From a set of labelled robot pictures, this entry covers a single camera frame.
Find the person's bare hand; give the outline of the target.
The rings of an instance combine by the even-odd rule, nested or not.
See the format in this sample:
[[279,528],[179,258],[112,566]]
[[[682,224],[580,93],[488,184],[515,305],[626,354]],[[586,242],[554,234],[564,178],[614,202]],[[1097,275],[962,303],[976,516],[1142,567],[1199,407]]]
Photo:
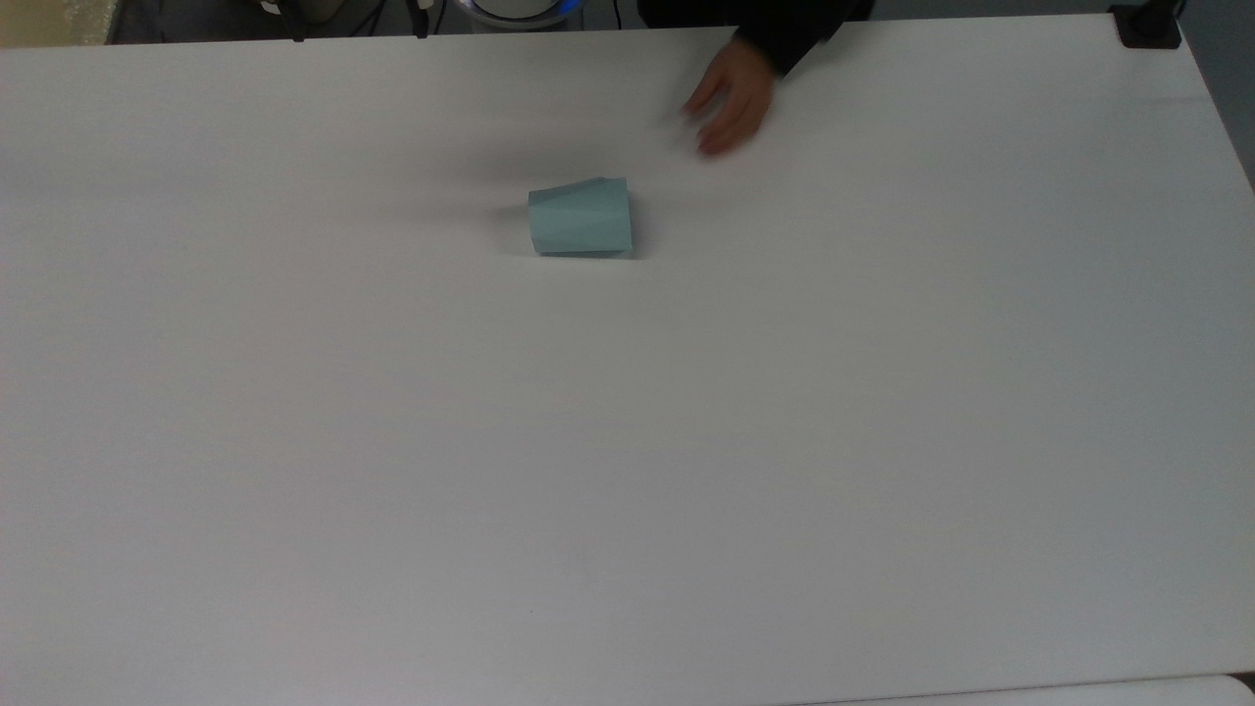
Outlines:
[[766,124],[776,93],[776,68],[766,53],[734,38],[714,55],[681,112],[702,120],[700,155],[730,155]]

